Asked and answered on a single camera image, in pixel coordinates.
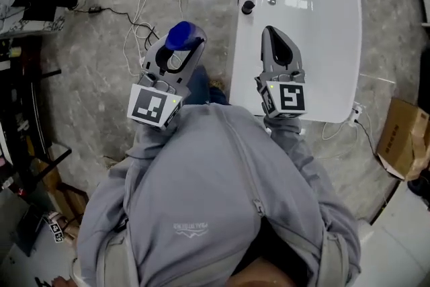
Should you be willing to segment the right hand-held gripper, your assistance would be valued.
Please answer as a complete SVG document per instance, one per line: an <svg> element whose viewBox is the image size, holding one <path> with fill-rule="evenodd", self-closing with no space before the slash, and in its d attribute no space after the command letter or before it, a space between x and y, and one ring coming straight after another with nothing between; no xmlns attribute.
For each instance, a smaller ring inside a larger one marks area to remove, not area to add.
<svg viewBox="0 0 430 287"><path fill-rule="evenodd" d="M268 118L298 118L307 112L306 84L298 46L283 31L266 26L261 36L263 71L255 78ZM274 73L274 71L293 71Z"/></svg>

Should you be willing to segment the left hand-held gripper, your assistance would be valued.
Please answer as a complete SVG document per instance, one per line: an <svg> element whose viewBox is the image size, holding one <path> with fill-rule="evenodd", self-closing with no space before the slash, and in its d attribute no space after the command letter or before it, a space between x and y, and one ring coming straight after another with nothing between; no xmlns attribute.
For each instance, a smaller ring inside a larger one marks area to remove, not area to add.
<svg viewBox="0 0 430 287"><path fill-rule="evenodd" d="M165 130L181 109L189 95L186 86L197 67L206 41L199 39L189 51L169 50L167 37L157 40L146 52L144 72L132 85L127 117L141 124ZM170 68L172 56L181 58L179 68Z"/></svg>

